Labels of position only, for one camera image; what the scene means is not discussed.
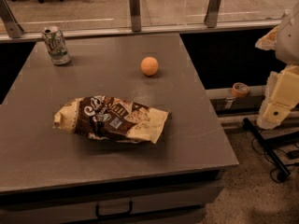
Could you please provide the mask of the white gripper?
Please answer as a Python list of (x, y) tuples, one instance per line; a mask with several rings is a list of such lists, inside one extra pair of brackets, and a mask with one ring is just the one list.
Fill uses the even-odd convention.
[[(274, 50), (278, 27), (276, 26), (255, 43), (257, 49)], [(279, 126), (299, 104), (299, 66), (288, 64), (279, 74), (275, 88), (270, 96), (272, 104), (262, 102), (257, 125), (265, 130)]]

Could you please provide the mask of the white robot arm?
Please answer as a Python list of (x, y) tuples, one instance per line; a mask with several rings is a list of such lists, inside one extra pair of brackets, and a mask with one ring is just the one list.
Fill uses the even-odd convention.
[(260, 128), (270, 130), (299, 104), (299, 2), (284, 11), (281, 23), (259, 38), (255, 47), (272, 49), (276, 58), (286, 64), (279, 73), (270, 73), (257, 118)]

